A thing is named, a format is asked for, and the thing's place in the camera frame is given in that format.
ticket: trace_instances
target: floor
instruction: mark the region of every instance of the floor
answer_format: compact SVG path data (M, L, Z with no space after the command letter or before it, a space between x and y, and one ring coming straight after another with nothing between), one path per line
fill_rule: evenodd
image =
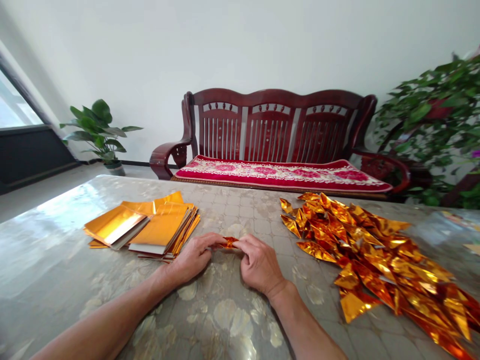
M157 179L148 166L123 165L126 176ZM0 224L109 171L100 163L82 165L0 196Z

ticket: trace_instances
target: floral cushion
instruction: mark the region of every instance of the floral cushion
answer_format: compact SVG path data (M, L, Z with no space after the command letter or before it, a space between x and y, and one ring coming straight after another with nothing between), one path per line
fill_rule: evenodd
M198 155L175 174L176 178L266 188L385 193L390 184L356 169L347 160L325 164L256 162Z

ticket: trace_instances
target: sofa backrest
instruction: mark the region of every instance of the sofa backrest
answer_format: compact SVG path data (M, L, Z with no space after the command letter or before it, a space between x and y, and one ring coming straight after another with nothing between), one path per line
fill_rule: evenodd
M212 88L188 92L182 110L194 156L324 164L348 159L351 148L363 143L376 103L374 95L343 90L298 95Z

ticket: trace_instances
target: stack of gold foil paper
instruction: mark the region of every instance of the stack of gold foil paper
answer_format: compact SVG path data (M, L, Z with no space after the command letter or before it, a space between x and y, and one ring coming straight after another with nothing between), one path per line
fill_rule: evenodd
M299 208L280 199L286 213L281 219L305 239L297 242L303 251L341 268L334 283L347 323L383 303L395 315L410 317L457 359L474 359L461 339L471 341L471 330L480 332L480 304L400 232L410 224L346 206L323 193L307 192L298 199L305 201Z
M200 222L198 208L177 191L149 202L128 202L85 224L92 249L129 247L142 259L169 263Z

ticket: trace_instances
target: forearm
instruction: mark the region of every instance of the forearm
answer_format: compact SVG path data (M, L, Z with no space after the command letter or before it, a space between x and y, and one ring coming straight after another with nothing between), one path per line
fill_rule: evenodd
M288 281L286 286L269 300L297 359L347 359L312 316L293 283Z
M168 276L169 265L157 272L67 329L32 359L114 359L142 318L177 286Z

